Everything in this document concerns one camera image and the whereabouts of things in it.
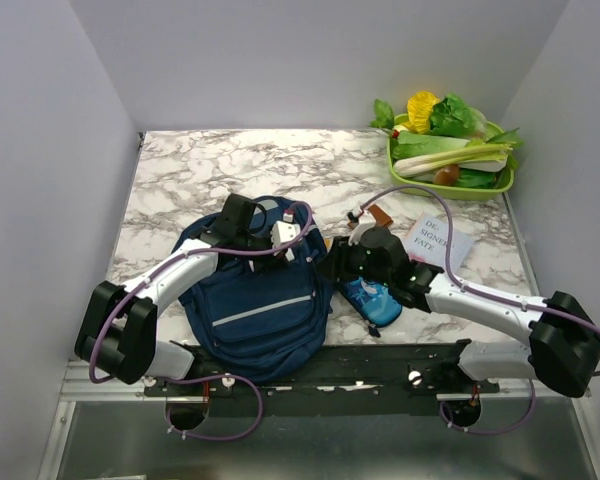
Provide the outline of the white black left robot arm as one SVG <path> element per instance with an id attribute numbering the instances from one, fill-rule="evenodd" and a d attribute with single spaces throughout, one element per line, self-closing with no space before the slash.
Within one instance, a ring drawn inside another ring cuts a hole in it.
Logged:
<path id="1" fill-rule="evenodd" d="M 286 210 L 280 220 L 255 228 L 252 219 L 259 208 L 256 201 L 232 194 L 209 225 L 195 229 L 153 268 L 124 284 L 104 281 L 94 289 L 75 345 L 76 355 L 89 363 L 93 383 L 167 378 L 181 395 L 200 387 L 202 372 L 193 354 L 160 341 L 158 319 L 223 263 L 293 256 L 291 246 L 302 238 L 293 213 Z"/>

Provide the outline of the blue dinosaur pencil case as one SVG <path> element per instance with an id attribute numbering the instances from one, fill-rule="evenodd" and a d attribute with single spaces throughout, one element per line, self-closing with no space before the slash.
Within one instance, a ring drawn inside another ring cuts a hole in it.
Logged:
<path id="1" fill-rule="evenodd" d="M 402 313 L 403 307 L 383 284 L 358 278 L 338 282 L 336 289 L 365 321 L 368 333 L 374 338 L 380 338 L 380 330 L 391 325 Z"/>

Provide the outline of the brown leather wallet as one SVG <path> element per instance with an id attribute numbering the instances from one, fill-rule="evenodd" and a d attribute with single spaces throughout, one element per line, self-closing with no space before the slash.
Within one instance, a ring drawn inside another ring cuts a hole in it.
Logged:
<path id="1" fill-rule="evenodd" d="M 393 219 L 380 206 L 374 204 L 368 208 L 369 213 L 373 216 L 376 225 L 382 227 L 390 227 L 393 224 Z"/>

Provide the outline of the navy blue student backpack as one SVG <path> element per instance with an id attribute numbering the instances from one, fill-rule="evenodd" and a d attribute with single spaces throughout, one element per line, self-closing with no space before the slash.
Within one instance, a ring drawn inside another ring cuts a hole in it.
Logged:
<path id="1" fill-rule="evenodd" d="M 179 302 L 198 343 L 224 369 L 262 384 L 293 373 L 322 347 L 333 286 L 316 270 L 327 247 L 306 208 L 284 197 L 254 201 L 260 205 L 252 219 L 255 228 L 280 220 L 286 210 L 299 226 L 309 228 L 293 246 L 289 266 L 255 273 L 250 261 L 237 257 L 192 286 Z M 176 244 L 220 212 L 188 226 Z"/>

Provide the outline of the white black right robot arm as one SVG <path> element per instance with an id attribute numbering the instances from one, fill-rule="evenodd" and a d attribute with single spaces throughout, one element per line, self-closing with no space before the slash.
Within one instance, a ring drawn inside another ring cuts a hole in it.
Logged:
<path id="1" fill-rule="evenodd" d="M 411 259 L 385 227 L 356 240 L 335 238 L 317 270 L 330 281 L 382 284 L 406 308 L 461 317 L 509 336 L 504 343 L 470 343 L 441 365 L 441 382 L 454 392 L 475 380 L 518 378 L 580 398 L 600 361 L 600 328 L 572 295 L 521 296 L 467 282 Z"/>

